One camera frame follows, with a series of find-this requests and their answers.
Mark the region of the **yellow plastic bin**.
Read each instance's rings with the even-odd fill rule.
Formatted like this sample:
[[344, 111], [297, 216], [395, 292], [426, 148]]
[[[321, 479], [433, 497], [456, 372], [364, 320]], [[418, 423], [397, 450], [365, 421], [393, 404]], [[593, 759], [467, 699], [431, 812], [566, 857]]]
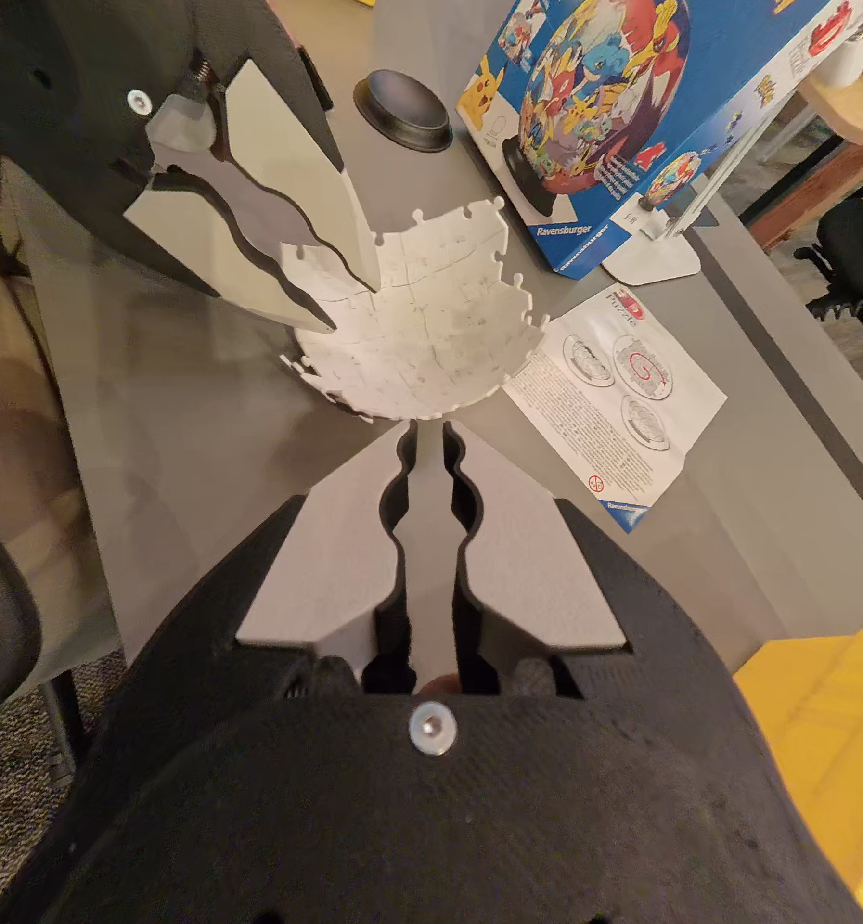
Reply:
[[734, 680], [809, 832], [863, 908], [863, 630], [769, 641]]

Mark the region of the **black office chair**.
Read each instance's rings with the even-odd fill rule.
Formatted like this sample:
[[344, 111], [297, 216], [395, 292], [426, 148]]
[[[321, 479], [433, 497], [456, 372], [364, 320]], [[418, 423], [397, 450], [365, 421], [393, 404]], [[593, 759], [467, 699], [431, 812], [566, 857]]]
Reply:
[[838, 320], [846, 313], [863, 327], [863, 199], [833, 206], [818, 221], [816, 241], [795, 248], [794, 259], [810, 262], [827, 286], [807, 302], [812, 317]]

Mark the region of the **person's beige trouser leg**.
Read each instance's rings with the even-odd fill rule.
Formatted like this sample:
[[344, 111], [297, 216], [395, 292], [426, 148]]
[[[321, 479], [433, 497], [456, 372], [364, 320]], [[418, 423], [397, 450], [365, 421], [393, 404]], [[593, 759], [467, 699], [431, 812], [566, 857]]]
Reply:
[[0, 542], [42, 631], [39, 660], [13, 695], [120, 644], [58, 386], [30, 322], [39, 307], [21, 247], [8, 209], [0, 214]]

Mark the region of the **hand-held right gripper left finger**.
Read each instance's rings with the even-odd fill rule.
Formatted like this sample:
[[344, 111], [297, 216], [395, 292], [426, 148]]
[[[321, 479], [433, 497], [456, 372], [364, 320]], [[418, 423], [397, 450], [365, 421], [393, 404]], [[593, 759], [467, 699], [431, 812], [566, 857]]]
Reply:
[[316, 483], [236, 633], [244, 646], [338, 658], [367, 692], [410, 694], [405, 556], [417, 425], [401, 422]]

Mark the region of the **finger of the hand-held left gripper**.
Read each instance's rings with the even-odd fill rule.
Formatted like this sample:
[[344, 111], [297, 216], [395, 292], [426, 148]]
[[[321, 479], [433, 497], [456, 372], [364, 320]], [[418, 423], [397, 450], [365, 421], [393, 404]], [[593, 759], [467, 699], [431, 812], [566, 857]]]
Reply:
[[252, 182], [239, 207], [251, 243], [273, 257], [282, 245], [328, 249], [378, 291], [375, 237], [346, 169], [333, 165], [252, 60], [225, 91], [225, 115], [232, 160]]
[[125, 218], [230, 304], [292, 328], [336, 330], [280, 263], [248, 241], [230, 206], [206, 180], [180, 169], [156, 173]]

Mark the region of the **partly built puzzle ball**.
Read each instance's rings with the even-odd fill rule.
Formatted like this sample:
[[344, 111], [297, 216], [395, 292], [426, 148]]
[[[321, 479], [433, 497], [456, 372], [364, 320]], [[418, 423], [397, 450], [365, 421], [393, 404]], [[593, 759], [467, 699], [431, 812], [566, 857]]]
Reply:
[[490, 397], [545, 336], [523, 276], [502, 278], [509, 225], [502, 197], [470, 202], [385, 233], [376, 292], [328, 248], [283, 245], [279, 264], [334, 323], [294, 329], [283, 362], [335, 405], [365, 420], [430, 421]]

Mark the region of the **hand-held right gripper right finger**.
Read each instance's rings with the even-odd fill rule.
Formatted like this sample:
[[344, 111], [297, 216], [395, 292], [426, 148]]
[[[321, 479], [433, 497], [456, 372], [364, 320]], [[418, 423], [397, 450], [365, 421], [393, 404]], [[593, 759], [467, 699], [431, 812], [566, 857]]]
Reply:
[[554, 494], [458, 422], [444, 424], [443, 461], [465, 532], [451, 602], [462, 693], [563, 693], [564, 657], [624, 652]]

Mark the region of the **blue puzzle box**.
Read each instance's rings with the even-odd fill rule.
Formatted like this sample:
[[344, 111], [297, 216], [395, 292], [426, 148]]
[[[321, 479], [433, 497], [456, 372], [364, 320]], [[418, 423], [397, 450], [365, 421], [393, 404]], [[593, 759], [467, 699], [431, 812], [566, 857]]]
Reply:
[[515, 2], [455, 109], [550, 268], [581, 280], [862, 23], [855, 1]]

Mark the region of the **black round ball stand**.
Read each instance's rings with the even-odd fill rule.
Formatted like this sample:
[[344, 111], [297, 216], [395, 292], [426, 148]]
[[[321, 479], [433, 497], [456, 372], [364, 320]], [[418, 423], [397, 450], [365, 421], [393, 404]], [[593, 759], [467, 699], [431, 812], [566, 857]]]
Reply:
[[410, 75], [391, 68], [374, 70], [357, 82], [353, 100], [368, 124], [400, 147], [437, 154], [451, 145], [447, 108]]

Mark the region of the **white instruction leaflet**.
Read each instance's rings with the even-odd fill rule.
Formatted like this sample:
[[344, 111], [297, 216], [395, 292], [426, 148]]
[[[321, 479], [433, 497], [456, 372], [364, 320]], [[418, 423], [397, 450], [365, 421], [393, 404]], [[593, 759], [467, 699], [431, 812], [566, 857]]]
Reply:
[[550, 321], [503, 389], [627, 534], [727, 400], [621, 283]]

